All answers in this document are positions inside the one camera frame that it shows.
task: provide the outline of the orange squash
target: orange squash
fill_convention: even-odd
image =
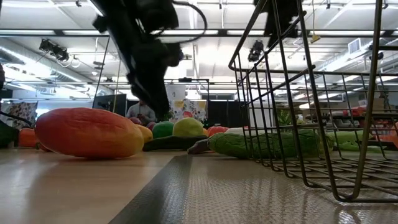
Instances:
[[[78,157],[129,157],[144,146],[135,124],[106,110],[55,109],[38,118],[35,132],[44,147]]]
[[[35,130],[31,128],[22,128],[19,131],[18,146],[19,147],[35,147],[37,143]]]
[[[207,129],[208,133],[209,133],[209,137],[217,134],[217,133],[224,133],[226,132],[226,130],[228,130],[229,128],[226,127],[221,127],[221,126],[213,126],[210,127],[209,129]]]

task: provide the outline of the poster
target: poster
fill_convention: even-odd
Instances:
[[[173,123],[182,118],[195,118],[201,122],[206,119],[206,100],[172,100],[169,103],[172,114],[169,121]]]

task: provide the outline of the person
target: person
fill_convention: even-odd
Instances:
[[[138,118],[144,126],[147,126],[151,121],[156,120],[155,112],[142,100],[135,105],[130,106],[126,117],[129,119]]]

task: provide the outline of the gray mat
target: gray mat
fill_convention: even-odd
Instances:
[[[178,156],[111,223],[398,223],[394,204],[339,203],[253,161]]]

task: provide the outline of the wooden table surface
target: wooden table surface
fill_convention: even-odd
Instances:
[[[34,149],[0,150],[0,222],[108,223],[174,156],[145,152],[93,161]]]

